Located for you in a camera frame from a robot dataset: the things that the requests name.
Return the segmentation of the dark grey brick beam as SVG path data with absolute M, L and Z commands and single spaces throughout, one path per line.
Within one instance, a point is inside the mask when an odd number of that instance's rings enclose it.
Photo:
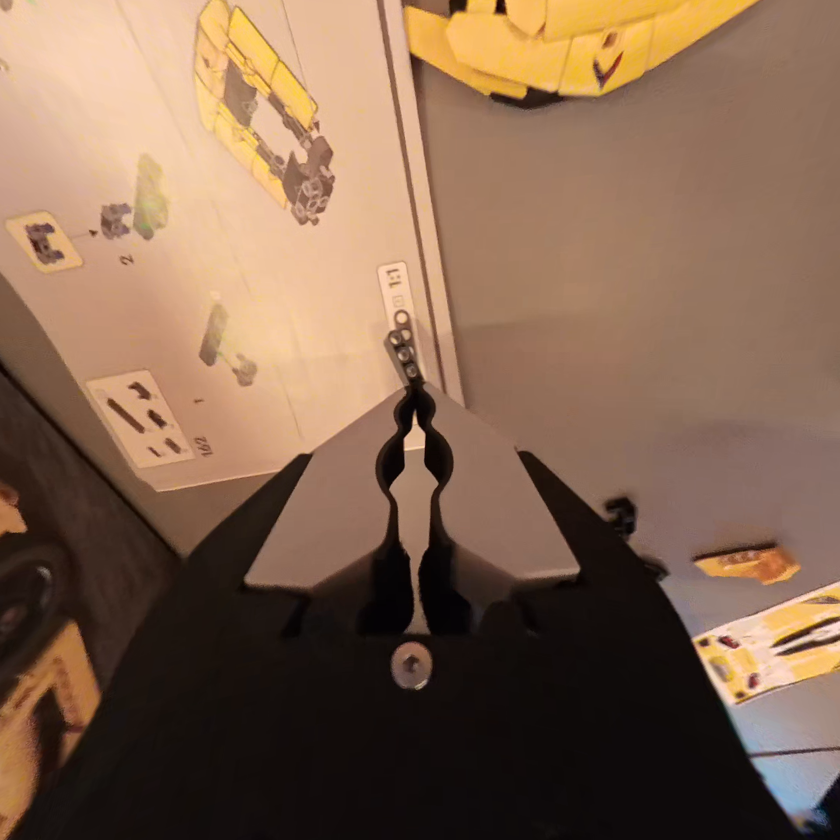
M 413 317 L 408 310 L 397 309 L 393 312 L 384 346 L 405 388 L 413 389 L 424 384 Z

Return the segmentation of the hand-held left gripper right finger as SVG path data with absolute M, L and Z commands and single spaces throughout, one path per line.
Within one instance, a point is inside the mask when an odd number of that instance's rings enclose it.
M 432 385 L 415 390 L 435 479 L 418 570 L 430 632 L 471 632 L 488 608 L 577 581 L 581 567 L 515 445 Z

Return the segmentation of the yellow toy brick car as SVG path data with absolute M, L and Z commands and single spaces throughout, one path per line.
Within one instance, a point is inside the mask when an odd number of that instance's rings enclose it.
M 754 1 L 467 1 L 406 5 L 415 58 L 520 109 L 596 99 L 635 82 Z

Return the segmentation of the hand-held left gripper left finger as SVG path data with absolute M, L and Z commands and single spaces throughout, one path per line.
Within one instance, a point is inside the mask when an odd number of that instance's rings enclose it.
M 313 451 L 244 578 L 304 597 L 359 632 L 413 619 L 411 561 L 392 485 L 405 468 L 414 393 L 400 388 Z

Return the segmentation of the colourful printed sheet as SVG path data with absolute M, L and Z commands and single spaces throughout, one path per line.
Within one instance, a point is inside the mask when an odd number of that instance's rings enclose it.
M 839 583 L 718 626 L 692 643 L 729 707 L 836 673 Z

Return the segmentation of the black brick connector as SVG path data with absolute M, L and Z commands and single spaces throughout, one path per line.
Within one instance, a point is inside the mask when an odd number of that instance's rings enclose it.
M 628 542 L 637 530 L 637 505 L 628 496 L 613 497 L 603 504 L 605 519 Z

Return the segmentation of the toy car set box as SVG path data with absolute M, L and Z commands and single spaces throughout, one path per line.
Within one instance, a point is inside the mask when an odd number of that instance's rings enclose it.
M 88 729 L 182 560 L 1 375 L 1 837 Z

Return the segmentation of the instruction booklet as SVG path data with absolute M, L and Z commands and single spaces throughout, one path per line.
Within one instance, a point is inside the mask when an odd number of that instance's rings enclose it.
M 157 491 L 460 382 L 401 2 L 2 2 L 2 278 Z

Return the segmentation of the small yellow black brick piece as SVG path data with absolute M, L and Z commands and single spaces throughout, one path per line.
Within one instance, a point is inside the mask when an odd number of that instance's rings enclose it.
M 761 542 L 716 549 L 693 558 L 693 564 L 712 578 L 753 580 L 775 585 L 798 574 L 799 561 L 778 542 Z

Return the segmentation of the grey desk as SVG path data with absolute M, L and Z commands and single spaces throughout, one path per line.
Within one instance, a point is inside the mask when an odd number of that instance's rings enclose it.
M 838 580 L 838 55 L 712 52 L 536 112 L 415 77 L 467 402 L 636 501 L 692 632 Z M 765 542 L 801 571 L 692 561 Z

